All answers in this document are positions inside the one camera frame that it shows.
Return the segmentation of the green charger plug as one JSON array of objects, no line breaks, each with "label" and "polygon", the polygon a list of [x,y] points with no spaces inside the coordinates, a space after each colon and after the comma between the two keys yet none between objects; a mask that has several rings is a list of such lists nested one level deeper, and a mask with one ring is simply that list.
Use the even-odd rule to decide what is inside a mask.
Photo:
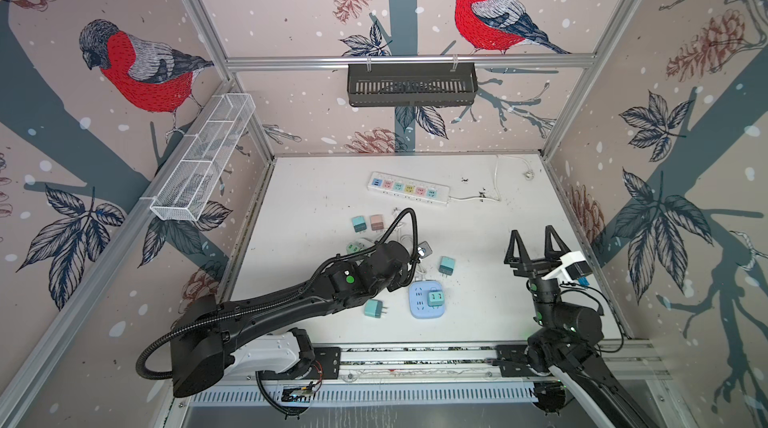
[{"label": "green charger plug", "polygon": [[350,243],[346,247],[346,253],[347,254],[358,253],[358,252],[360,252],[362,250],[364,250],[364,247],[360,243],[358,243],[358,242]]}]

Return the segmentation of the blue square socket cube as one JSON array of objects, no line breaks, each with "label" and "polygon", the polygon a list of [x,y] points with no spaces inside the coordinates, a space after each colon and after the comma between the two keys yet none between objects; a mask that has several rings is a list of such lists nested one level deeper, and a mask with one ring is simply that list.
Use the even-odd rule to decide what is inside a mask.
[{"label": "blue square socket cube", "polygon": [[437,281],[413,282],[408,289],[408,301],[411,315],[416,319],[436,319],[444,315],[445,303],[442,307],[431,308],[427,305],[427,294],[431,290],[442,290]]}]

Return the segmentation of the teal charger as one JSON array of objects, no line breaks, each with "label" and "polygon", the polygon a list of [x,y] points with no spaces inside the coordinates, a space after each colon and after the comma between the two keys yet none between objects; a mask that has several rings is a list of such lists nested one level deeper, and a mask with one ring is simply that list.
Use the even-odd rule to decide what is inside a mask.
[{"label": "teal charger", "polygon": [[452,276],[455,271],[456,260],[451,257],[443,256],[438,265],[438,272],[445,276]]},{"label": "teal charger", "polygon": [[364,304],[364,315],[366,317],[380,319],[387,309],[381,300],[371,299]]},{"label": "teal charger", "polygon": [[442,307],[445,303],[442,290],[431,290],[427,294],[427,305],[431,308]]},{"label": "teal charger", "polygon": [[364,232],[367,230],[367,223],[364,216],[356,216],[351,219],[351,222],[356,233]]}]

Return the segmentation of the long white power strip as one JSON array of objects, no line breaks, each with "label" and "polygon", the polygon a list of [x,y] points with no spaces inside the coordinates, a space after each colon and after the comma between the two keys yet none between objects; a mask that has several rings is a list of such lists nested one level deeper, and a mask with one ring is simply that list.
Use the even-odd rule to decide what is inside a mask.
[{"label": "long white power strip", "polygon": [[433,205],[447,205],[450,199],[448,186],[381,172],[370,175],[366,188],[375,193]]}]

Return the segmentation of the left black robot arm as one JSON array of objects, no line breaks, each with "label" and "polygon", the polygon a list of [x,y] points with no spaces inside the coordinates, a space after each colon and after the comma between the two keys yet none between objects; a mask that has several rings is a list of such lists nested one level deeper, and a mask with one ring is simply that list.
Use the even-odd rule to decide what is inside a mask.
[{"label": "left black robot arm", "polygon": [[203,297],[176,328],[140,353],[135,371],[147,380],[170,379],[176,398],[195,395],[223,379],[236,350],[300,321],[362,306],[383,290],[406,287],[419,262],[417,247],[377,242],[325,260],[307,281],[286,289],[223,303]]}]

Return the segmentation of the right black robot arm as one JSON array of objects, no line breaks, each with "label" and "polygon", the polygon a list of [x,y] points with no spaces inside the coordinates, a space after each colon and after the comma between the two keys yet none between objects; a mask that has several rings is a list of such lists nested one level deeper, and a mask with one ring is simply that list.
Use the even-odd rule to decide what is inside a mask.
[{"label": "right black robot arm", "polygon": [[600,427],[655,427],[657,423],[610,371],[600,347],[606,302],[595,308],[563,299],[566,293],[591,297],[580,280],[592,273],[584,254],[571,250],[551,225],[545,227],[544,255],[532,258],[519,231],[510,234],[504,264],[526,281],[538,330],[525,344],[500,345],[493,364],[504,377],[553,376],[579,400]]}]

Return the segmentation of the pink charger plug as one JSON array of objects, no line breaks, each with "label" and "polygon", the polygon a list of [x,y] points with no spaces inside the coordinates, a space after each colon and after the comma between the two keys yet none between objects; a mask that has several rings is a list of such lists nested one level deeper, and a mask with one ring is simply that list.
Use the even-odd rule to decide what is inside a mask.
[{"label": "pink charger plug", "polygon": [[384,217],[380,214],[371,215],[369,217],[370,227],[372,231],[383,231],[385,229]]}]

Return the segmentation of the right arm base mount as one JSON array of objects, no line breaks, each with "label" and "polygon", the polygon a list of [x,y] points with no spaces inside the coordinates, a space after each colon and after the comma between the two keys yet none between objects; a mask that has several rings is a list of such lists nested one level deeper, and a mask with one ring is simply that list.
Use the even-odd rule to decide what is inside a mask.
[{"label": "right arm base mount", "polygon": [[531,367],[524,344],[506,344],[495,347],[496,358],[492,365],[499,368],[502,378],[534,377],[538,373]]}]

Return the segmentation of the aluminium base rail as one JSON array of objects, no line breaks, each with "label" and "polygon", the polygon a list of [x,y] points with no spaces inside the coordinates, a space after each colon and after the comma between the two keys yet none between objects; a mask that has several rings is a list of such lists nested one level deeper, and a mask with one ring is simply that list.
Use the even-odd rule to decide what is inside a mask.
[{"label": "aluminium base rail", "polygon": [[[521,342],[436,342],[436,343],[378,343],[320,347],[340,347],[341,367],[337,380],[325,383],[419,383],[419,382],[490,382],[502,379],[526,381],[551,380],[550,375],[523,378],[502,378],[499,368],[492,365],[497,345]],[[647,340],[619,342],[608,340],[600,344],[607,367],[621,380],[669,380],[660,355]]]}]

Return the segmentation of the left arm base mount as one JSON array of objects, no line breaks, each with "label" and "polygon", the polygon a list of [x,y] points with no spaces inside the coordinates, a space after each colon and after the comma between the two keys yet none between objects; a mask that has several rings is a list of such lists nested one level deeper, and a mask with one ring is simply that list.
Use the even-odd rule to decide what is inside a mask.
[{"label": "left arm base mount", "polygon": [[310,358],[301,358],[293,367],[281,373],[286,380],[337,380],[341,367],[340,347],[320,347]]}]

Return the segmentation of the black wall basket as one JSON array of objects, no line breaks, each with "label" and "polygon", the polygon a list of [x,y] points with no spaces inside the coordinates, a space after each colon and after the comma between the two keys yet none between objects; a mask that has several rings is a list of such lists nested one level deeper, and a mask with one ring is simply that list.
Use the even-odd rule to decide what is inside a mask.
[{"label": "black wall basket", "polygon": [[461,107],[474,103],[472,63],[350,65],[347,97],[354,108]]}]

